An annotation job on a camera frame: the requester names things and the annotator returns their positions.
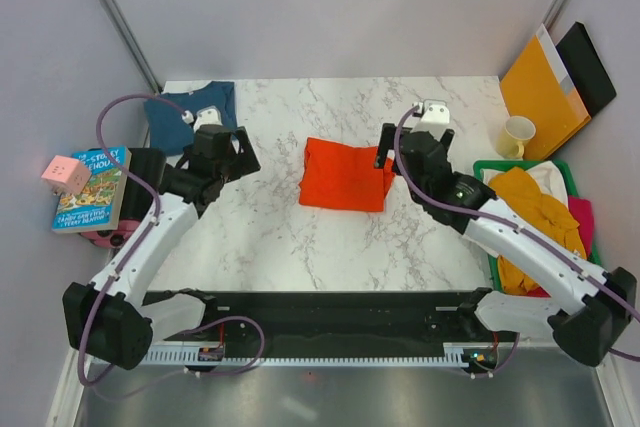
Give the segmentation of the folded blue t-shirt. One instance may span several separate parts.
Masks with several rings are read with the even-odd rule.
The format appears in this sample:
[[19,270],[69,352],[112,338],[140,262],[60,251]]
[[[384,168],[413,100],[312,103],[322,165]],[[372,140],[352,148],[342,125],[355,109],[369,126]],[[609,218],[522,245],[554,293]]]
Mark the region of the folded blue t-shirt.
[[[167,81],[161,98],[167,99],[196,115],[213,107],[228,129],[237,128],[235,83],[232,81],[194,80]],[[159,100],[147,100],[144,111],[150,129],[150,146],[167,156],[177,156],[194,139],[193,129],[172,107]]]

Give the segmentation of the magenta t-shirt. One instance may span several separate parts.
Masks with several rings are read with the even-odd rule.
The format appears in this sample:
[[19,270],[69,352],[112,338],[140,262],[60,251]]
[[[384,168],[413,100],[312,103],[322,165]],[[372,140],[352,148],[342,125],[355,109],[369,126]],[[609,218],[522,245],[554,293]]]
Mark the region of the magenta t-shirt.
[[576,196],[568,197],[568,209],[579,223],[578,232],[587,255],[593,252],[595,237],[595,218],[589,200]]

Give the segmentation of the orange folder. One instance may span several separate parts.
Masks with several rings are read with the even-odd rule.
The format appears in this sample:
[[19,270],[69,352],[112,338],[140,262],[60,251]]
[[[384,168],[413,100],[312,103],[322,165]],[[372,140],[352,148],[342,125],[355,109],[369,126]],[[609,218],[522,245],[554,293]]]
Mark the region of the orange folder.
[[591,121],[591,115],[547,29],[541,25],[500,81],[511,116],[536,128],[524,148],[528,161],[545,160]]

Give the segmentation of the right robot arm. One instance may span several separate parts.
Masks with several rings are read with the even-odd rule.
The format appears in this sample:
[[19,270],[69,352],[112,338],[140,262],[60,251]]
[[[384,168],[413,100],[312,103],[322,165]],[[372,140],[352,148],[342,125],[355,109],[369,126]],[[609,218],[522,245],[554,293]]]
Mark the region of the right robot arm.
[[615,353],[615,343],[632,320],[637,279],[581,258],[534,228],[479,179],[457,172],[448,161],[452,130],[440,139],[427,131],[383,125],[375,155],[377,168],[393,163],[414,203],[437,223],[510,261],[534,280],[546,297],[513,296],[476,289],[458,315],[467,339],[491,331],[550,338],[573,360],[598,366]]

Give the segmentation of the yellow mug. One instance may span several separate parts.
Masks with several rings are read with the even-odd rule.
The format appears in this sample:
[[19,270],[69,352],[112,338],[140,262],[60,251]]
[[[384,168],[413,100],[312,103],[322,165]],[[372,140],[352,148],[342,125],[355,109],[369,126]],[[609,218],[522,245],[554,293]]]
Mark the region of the yellow mug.
[[527,144],[534,138],[534,123],[523,116],[509,117],[496,140],[496,152],[503,158],[522,160]]

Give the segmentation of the blue treehouse book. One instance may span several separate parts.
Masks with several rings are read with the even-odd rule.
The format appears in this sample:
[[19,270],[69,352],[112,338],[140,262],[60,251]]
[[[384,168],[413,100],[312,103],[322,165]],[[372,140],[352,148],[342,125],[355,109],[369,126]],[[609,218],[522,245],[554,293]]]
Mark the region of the blue treehouse book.
[[119,222],[127,176],[112,164],[101,149],[76,152],[91,176],[79,194],[59,198],[52,221],[58,234],[112,231]]

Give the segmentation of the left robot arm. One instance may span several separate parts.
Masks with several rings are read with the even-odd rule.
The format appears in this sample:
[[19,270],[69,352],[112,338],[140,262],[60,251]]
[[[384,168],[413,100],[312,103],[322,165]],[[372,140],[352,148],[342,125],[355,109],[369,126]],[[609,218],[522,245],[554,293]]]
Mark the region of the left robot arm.
[[259,169],[245,128],[200,126],[181,165],[166,167],[160,195],[132,237],[89,283],[72,283],[64,292],[71,347],[131,370],[151,345],[183,331],[198,340],[215,336],[220,318],[194,290],[152,304],[144,298],[165,259],[221,189]]

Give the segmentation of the pink cube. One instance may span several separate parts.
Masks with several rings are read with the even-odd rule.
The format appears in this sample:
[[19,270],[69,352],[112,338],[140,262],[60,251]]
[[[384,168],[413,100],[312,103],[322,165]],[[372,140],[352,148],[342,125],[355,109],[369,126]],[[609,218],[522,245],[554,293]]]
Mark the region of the pink cube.
[[41,174],[57,195],[80,194],[90,177],[90,169],[81,160],[61,155],[54,156]]

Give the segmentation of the black flat box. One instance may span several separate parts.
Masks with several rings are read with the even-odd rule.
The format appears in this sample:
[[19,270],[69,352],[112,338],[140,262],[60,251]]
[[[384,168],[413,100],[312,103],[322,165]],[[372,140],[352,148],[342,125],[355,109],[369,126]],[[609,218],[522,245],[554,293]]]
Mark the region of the black flat box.
[[574,22],[556,48],[587,112],[595,117],[616,98],[617,91],[586,26]]

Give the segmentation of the mustard yellow t-shirt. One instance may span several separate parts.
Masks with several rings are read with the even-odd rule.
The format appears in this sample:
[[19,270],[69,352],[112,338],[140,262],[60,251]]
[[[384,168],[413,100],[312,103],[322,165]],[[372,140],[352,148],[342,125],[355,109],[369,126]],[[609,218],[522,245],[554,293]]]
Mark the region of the mustard yellow t-shirt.
[[[488,185],[534,228],[582,259],[588,259],[589,254],[579,234],[579,222],[560,200],[544,193],[527,171],[513,167],[494,176]],[[536,281],[503,256],[497,258],[497,267],[506,294],[548,297]]]

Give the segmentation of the orange t-shirt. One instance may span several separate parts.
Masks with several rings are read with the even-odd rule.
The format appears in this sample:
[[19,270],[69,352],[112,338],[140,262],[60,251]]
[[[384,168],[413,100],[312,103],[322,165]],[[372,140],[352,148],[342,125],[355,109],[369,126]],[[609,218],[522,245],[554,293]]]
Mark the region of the orange t-shirt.
[[381,213],[395,173],[386,158],[375,167],[376,147],[352,147],[308,138],[299,204],[340,211]]

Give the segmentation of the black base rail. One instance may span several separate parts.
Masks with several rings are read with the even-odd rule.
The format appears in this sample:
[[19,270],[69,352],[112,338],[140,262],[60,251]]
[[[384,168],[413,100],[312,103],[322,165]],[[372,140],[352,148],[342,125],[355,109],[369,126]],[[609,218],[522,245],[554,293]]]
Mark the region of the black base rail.
[[468,311],[462,292],[200,292],[202,331],[175,341],[221,341],[253,357],[439,356],[447,343],[501,346]]

